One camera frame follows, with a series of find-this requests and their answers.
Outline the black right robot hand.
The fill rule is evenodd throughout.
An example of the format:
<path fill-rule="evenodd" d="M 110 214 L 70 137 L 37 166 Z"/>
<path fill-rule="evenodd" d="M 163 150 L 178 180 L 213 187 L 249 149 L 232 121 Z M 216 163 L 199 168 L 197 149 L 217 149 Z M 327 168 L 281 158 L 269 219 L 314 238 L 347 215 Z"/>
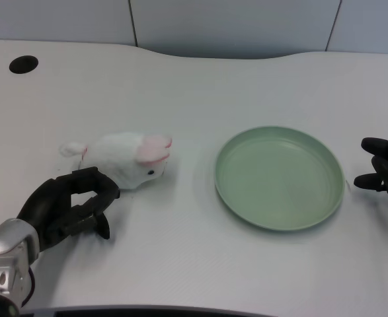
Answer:
<path fill-rule="evenodd" d="M 356 177 L 354 185 L 363 190 L 388 193 L 388 140 L 366 137 L 361 147 L 373 155 L 371 164 L 375 172 Z"/>

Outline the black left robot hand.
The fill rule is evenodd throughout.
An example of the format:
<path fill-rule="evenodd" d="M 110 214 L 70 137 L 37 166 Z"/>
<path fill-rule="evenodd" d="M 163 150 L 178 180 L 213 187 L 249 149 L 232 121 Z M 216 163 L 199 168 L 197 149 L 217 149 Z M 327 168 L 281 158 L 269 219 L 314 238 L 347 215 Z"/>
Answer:
<path fill-rule="evenodd" d="M 109 177 L 96 167 L 85 168 L 44 182 L 17 218 L 35 228 L 41 252 L 87 231 L 108 240 L 104 211 L 119 197 L 120 189 Z"/>

